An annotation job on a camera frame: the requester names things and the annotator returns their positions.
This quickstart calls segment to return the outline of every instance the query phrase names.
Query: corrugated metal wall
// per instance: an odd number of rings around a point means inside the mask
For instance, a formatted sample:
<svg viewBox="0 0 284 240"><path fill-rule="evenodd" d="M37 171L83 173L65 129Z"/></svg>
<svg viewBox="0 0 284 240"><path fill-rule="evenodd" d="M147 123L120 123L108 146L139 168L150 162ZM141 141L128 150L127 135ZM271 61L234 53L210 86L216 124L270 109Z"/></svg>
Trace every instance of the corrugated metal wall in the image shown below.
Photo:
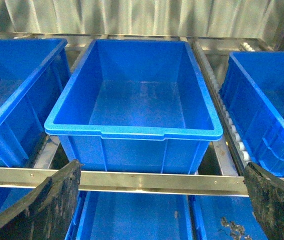
<svg viewBox="0 0 284 240"><path fill-rule="evenodd" d="M284 0L0 0L0 32L272 40Z"/></svg>

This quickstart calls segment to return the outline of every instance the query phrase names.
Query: shelf rack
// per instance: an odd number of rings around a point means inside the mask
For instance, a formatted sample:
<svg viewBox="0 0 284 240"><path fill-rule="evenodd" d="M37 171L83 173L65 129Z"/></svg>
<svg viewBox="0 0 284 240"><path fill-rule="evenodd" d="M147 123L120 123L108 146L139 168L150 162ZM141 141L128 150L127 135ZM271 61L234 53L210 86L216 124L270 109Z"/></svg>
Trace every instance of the shelf rack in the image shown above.
<svg viewBox="0 0 284 240"><path fill-rule="evenodd" d="M82 171L79 189L132 193L248 196L244 167L250 161L236 128L219 96L233 51L272 51L258 38L208 38L159 35L3 33L0 39L65 38L71 72L93 39L143 39L188 42L200 65L221 120L224 135L211 142L196 175ZM57 136L47 136L30 160L30 168L0 167L0 187L35 188L67 164Z"/></svg>

